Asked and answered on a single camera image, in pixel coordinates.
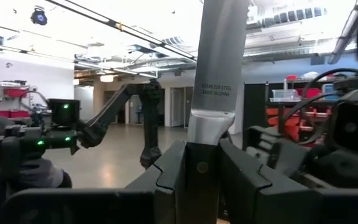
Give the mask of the black ceiling device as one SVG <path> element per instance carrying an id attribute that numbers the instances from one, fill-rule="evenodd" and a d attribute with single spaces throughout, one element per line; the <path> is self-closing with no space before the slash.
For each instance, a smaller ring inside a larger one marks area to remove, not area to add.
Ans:
<path id="1" fill-rule="evenodd" d="M 45 15 L 45 11 L 37 6 L 34 7 L 34 11 L 31 14 L 30 19 L 33 24 L 37 24 L 40 26 L 45 26 L 48 22 L 48 19 Z"/>

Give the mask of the clear storage box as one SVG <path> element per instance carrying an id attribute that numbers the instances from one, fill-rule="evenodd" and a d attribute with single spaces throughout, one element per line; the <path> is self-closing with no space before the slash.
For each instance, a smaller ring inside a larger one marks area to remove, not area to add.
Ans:
<path id="1" fill-rule="evenodd" d="M 271 102 L 297 102 L 301 100 L 301 96 L 296 90 L 272 90 L 272 93 Z"/>

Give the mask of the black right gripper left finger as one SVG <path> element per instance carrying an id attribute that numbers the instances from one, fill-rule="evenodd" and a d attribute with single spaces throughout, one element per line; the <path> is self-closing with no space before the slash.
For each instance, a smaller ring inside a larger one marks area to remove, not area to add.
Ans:
<path id="1" fill-rule="evenodd" d="M 123 189 L 30 189 L 8 199 L 1 224 L 181 224 L 185 143 L 176 141 Z"/>

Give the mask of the large black-handled knife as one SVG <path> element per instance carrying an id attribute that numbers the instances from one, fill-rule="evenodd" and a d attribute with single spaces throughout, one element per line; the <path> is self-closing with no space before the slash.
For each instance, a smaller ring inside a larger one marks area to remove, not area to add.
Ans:
<path id="1" fill-rule="evenodd" d="M 249 0 L 204 0 L 175 224 L 216 224 L 219 140 L 235 120 Z"/>

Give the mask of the red storage box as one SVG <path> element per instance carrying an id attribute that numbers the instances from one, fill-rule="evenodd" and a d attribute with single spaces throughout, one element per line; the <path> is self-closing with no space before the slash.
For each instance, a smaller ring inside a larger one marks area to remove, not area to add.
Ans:
<path id="1" fill-rule="evenodd" d="M 303 94 L 304 94 L 303 88 L 296 88 L 295 90 L 298 93 L 298 95 L 302 98 L 312 98 L 312 97 L 315 97 L 322 93 L 321 89 L 319 89 L 319 88 L 309 88 L 306 90 L 306 95 L 303 96 Z"/>

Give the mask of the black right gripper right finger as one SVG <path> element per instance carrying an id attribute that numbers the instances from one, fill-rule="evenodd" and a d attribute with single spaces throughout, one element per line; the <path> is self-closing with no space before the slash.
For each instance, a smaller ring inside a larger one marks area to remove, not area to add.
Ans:
<path id="1" fill-rule="evenodd" d="M 219 146 L 231 224 L 358 224 L 358 189 L 309 189 L 227 139 Z"/>

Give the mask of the person's hand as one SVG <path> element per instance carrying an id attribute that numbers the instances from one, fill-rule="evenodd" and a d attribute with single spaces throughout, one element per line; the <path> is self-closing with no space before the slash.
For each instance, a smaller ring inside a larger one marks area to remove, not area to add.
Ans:
<path id="1" fill-rule="evenodd" d="M 48 159 L 25 161 L 19 166 L 17 182 L 26 187 L 56 188 L 63 183 L 65 172 Z"/>

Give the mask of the shelf with red bins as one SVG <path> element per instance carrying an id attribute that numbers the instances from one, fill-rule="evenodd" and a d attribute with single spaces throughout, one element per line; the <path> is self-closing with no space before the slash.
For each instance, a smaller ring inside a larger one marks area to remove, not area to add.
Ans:
<path id="1" fill-rule="evenodd" d="M 267 105 L 265 112 L 267 123 L 275 128 L 279 127 L 279 118 L 289 112 L 295 103 L 290 106 L 280 106 L 278 103 Z M 332 106 L 312 104 L 304 109 L 303 116 L 297 111 L 284 122 L 284 133 L 295 141 L 306 141 L 321 127 L 331 114 Z"/>

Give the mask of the black partition panel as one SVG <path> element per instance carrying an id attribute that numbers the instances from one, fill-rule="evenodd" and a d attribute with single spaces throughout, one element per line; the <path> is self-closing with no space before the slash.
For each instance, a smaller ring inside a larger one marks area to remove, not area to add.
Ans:
<path id="1" fill-rule="evenodd" d="M 243 143 L 242 148 L 247 145 L 247 128 L 250 126 L 267 126 L 265 112 L 265 85 L 244 84 L 244 106 L 243 106 Z"/>

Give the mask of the red storage bin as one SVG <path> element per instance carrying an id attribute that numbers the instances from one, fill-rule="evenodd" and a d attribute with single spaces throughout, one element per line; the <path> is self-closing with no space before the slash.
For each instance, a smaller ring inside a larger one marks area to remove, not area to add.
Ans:
<path id="1" fill-rule="evenodd" d="M 27 90 L 20 88 L 5 88 L 3 89 L 3 96 L 6 98 L 25 98 L 27 96 Z"/>

